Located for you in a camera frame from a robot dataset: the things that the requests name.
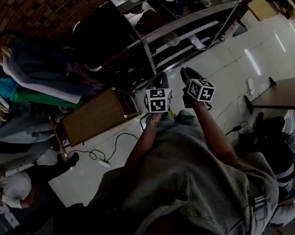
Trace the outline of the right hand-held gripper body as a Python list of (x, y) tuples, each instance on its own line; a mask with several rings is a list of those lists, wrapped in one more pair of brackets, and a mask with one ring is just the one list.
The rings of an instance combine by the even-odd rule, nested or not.
[(203, 102), (211, 110), (211, 101), (215, 94), (215, 86), (190, 67), (181, 68), (180, 75), (185, 87), (183, 88), (183, 102), (185, 108), (191, 108), (193, 100)]

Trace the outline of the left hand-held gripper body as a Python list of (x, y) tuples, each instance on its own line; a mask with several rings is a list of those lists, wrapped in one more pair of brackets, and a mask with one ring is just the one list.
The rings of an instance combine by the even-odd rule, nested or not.
[(167, 74), (161, 72), (152, 77), (146, 87), (144, 104), (149, 113), (166, 113), (172, 99), (172, 89), (169, 88)]

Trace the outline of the metal shelf cart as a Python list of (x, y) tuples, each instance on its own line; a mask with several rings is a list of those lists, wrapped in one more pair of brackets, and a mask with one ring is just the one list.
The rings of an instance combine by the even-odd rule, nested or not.
[[(124, 82), (128, 87), (135, 87), (157, 72), (176, 66), (204, 50), (195, 49), (188, 37), (196, 35), (206, 49), (218, 42), (229, 25), (247, 10), (252, 0), (211, 0), (210, 7), (205, 6), (204, 0), (139, 0), (135, 3), (105, 0), (102, 4), (107, 1), (126, 18), (138, 34), (140, 43), (109, 67), (99, 72), (89, 72), (111, 85)], [(136, 30), (136, 24), (149, 9), (162, 15), (164, 25), (142, 35)], [(179, 36), (180, 43), (177, 46), (169, 47), (162, 41), (161, 37), (169, 32)]]

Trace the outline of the person's left forearm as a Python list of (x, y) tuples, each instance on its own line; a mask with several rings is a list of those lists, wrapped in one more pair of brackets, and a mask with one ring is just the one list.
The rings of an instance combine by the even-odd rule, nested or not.
[[(153, 113), (151, 114), (150, 118), (161, 122), (161, 116), (162, 113)], [(125, 163), (124, 168), (126, 172), (136, 170), (150, 154), (155, 141), (157, 130), (158, 127), (151, 125), (145, 126), (143, 133), (139, 137)]]

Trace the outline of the person's right forearm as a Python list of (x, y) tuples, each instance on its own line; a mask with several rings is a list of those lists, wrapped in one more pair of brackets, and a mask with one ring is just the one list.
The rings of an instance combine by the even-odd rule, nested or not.
[(216, 124), (205, 104), (203, 102), (194, 101), (192, 103), (192, 108), (202, 127), (210, 151), (223, 163), (234, 165), (238, 157), (231, 143)]

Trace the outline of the silver wristwatch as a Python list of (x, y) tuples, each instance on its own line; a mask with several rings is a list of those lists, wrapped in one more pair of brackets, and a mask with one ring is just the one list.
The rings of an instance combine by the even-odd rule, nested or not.
[(146, 126), (147, 125), (151, 125), (151, 126), (154, 126), (154, 127), (159, 127), (160, 126), (160, 122), (155, 120), (155, 119), (151, 119), (150, 117), (148, 117), (146, 120), (145, 120), (145, 124)]

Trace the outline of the purple garment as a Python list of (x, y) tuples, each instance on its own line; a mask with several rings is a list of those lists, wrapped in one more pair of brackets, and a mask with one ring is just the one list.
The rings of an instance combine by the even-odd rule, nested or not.
[(88, 89), (86, 95), (94, 95), (107, 88), (105, 82), (92, 77), (87, 70), (81, 68), (77, 63), (66, 63), (67, 78), (77, 84), (83, 85)]

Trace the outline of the dark red cloth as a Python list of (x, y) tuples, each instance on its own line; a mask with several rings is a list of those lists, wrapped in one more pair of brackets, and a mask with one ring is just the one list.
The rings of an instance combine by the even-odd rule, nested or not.
[(145, 11), (136, 24), (136, 30), (139, 34), (148, 34), (157, 28), (164, 25), (163, 17), (161, 14), (149, 9)]

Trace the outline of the person's grey sweatshirt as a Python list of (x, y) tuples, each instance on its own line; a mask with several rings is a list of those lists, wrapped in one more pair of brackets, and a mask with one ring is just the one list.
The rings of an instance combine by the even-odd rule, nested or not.
[(174, 121), (164, 119), (141, 162), (103, 175), (88, 207), (120, 235), (260, 235), (278, 195), (262, 153), (226, 164), (182, 110)]

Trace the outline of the wooden pole with brass tip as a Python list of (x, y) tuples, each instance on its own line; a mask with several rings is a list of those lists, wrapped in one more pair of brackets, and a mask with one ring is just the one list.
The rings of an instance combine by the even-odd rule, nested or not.
[(60, 153), (66, 158), (68, 156), (68, 154), (67, 154), (67, 152), (66, 152), (66, 150), (65, 150), (65, 148), (64, 148), (64, 146), (62, 144), (62, 140), (60, 139), (60, 137), (59, 137), (59, 135), (57, 133), (57, 129), (56, 129), (56, 127), (57, 127), (56, 125), (57, 124), (55, 124), (54, 120), (50, 116), (49, 116), (49, 122), (50, 122), (50, 124), (52, 126), (54, 135), (56, 137), (57, 144), (58, 144), (58, 147), (60, 149)]

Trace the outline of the yellow board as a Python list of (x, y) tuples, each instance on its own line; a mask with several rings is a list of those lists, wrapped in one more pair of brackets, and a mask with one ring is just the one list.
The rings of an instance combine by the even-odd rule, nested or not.
[(248, 8), (259, 22), (276, 15), (276, 12), (265, 0), (252, 0), (248, 4)]

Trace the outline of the green garment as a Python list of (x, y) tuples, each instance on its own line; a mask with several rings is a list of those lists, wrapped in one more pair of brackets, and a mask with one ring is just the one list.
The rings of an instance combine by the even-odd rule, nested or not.
[(79, 100), (77, 104), (47, 95), (41, 92), (37, 92), (30, 89), (22, 88), (17, 86), (10, 94), (10, 101), (21, 103), (21, 102), (34, 102), (38, 104), (51, 105), (57, 107), (68, 107), (68, 108), (77, 108), (81, 106), (84, 101)]

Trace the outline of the pale lavender garment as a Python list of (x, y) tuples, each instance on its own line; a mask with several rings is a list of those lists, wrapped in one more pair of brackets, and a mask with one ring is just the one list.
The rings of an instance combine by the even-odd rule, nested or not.
[(23, 74), (16, 64), (13, 64), (12, 61), (10, 61), (9, 57), (4, 54), (2, 55), (2, 67), (7, 75), (11, 76), (19, 85), (26, 89), (44, 93), (75, 105), (80, 102), (81, 95), (67, 92), (66, 89), (59, 89), (51, 85), (49, 81), (29, 78), (27, 75)]

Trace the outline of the teal garment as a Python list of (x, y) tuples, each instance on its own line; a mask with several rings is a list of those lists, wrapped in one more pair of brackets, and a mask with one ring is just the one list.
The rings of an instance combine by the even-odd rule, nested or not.
[(10, 101), (14, 101), (14, 95), (17, 90), (18, 83), (10, 78), (0, 78), (0, 95), (4, 99), (9, 99)]

